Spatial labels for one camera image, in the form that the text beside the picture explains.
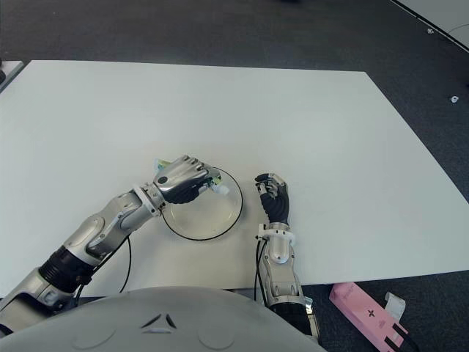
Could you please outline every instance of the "black cable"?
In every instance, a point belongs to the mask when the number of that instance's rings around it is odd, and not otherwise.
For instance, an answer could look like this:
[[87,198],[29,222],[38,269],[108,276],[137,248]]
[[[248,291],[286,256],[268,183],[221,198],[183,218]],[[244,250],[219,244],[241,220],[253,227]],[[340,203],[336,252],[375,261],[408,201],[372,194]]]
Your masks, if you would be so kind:
[[[130,236],[128,236],[127,239],[128,239],[128,243],[129,243],[129,249],[130,249],[130,239],[129,239],[129,237],[130,237]],[[111,252],[111,253],[94,269],[94,271],[92,272],[91,276],[93,276],[94,274],[96,274],[96,272],[97,272],[98,270],[100,270],[100,269],[103,267],[103,265],[105,265],[105,264],[108,262],[108,260],[111,259],[111,257],[119,250],[119,248],[124,244],[124,242],[125,242],[125,241],[121,242],[121,244],[120,244],[113,252]],[[130,274],[130,266],[131,266],[131,263],[132,263],[132,262],[131,262],[131,257],[132,257],[131,252],[129,252],[129,255],[130,255],[130,260],[129,260],[129,269],[128,269],[127,275]],[[78,289],[78,291],[77,291],[77,293],[76,293],[76,296],[75,296],[75,298],[73,299],[73,300],[74,300],[74,302],[73,302],[73,306],[74,306],[74,307],[77,307],[77,306],[78,306],[78,300],[80,299],[81,291],[83,291],[83,289],[84,289],[84,285],[80,285],[80,287],[79,287],[79,289]]]
[[259,278],[259,286],[261,287],[262,300],[264,301],[264,305],[267,307],[267,299],[265,298],[264,285],[262,284],[261,274],[259,272],[259,264],[261,262],[262,253],[264,253],[264,248],[267,245],[267,241],[266,240],[264,241],[265,242],[262,245],[261,252],[259,256],[256,258],[256,276]]
[[451,31],[448,32],[448,34],[450,34],[451,32],[455,31],[456,29],[459,29],[459,28],[462,28],[462,27],[467,27],[469,26],[469,23],[467,24],[462,24],[461,26],[458,26],[458,27],[454,27]]
[[124,284],[122,285],[122,288],[120,289],[119,293],[122,293],[125,288],[125,285],[127,284],[127,281],[129,281],[130,268],[132,267],[132,246],[130,245],[130,236],[127,237],[127,244],[129,245],[129,267],[127,269],[127,276],[125,277]]
[[259,256],[259,247],[260,247],[261,241],[257,241],[257,247],[256,247],[256,257],[254,258],[256,260],[256,274],[254,275],[254,300],[256,301],[257,299],[257,271],[258,266],[257,266],[257,257]]

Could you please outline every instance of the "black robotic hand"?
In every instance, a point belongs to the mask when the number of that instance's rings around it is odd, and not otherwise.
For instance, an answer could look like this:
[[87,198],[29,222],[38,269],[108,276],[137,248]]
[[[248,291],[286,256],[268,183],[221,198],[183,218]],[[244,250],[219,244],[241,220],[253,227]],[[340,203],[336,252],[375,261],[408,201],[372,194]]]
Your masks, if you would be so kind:
[[276,174],[262,174],[256,177],[256,187],[269,221],[288,225],[288,187]]
[[161,170],[153,182],[167,202],[182,204],[192,202],[216,177],[220,177],[216,168],[184,155]]

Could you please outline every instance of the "robotic hand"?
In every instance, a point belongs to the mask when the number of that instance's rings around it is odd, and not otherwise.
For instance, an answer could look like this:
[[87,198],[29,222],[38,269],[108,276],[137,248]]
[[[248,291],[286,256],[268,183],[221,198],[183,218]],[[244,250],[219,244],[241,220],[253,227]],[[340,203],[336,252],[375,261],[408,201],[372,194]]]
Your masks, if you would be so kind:
[[152,183],[113,198],[0,301],[0,337],[2,332],[22,330],[63,309],[78,286],[87,285],[133,231],[160,215],[165,202],[191,202],[216,177],[220,177],[217,169],[182,156]]
[[276,174],[262,174],[256,177],[256,186],[270,223],[288,226],[289,199],[285,181]]
[[256,275],[264,304],[304,334],[311,335],[305,297],[293,268],[295,235],[288,225],[287,184],[271,173],[259,175],[255,181],[262,207],[270,221],[259,225],[257,236],[259,244],[264,241],[260,254],[256,253]]

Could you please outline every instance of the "clear glass bowl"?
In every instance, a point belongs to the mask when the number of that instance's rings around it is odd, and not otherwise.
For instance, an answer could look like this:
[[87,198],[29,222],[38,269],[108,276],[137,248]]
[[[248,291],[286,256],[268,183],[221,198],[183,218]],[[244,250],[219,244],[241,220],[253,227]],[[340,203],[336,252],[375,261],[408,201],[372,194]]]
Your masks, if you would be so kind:
[[167,204],[163,218],[177,235],[194,241],[206,241],[223,235],[233,227],[243,209],[243,195],[236,180],[222,169],[221,185],[228,194],[207,189],[186,204]]

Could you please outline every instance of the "robot forearm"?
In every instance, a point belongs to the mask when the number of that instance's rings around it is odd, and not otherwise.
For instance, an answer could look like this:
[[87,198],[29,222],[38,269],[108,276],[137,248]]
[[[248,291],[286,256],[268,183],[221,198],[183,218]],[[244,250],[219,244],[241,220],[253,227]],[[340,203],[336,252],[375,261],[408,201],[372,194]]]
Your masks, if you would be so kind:
[[160,215],[163,203],[154,183],[113,198],[0,301],[0,328],[21,330],[59,311],[133,231]]
[[311,335],[306,301],[294,269],[295,236],[284,223],[259,226],[259,241],[267,241],[259,261],[267,307],[304,334]]

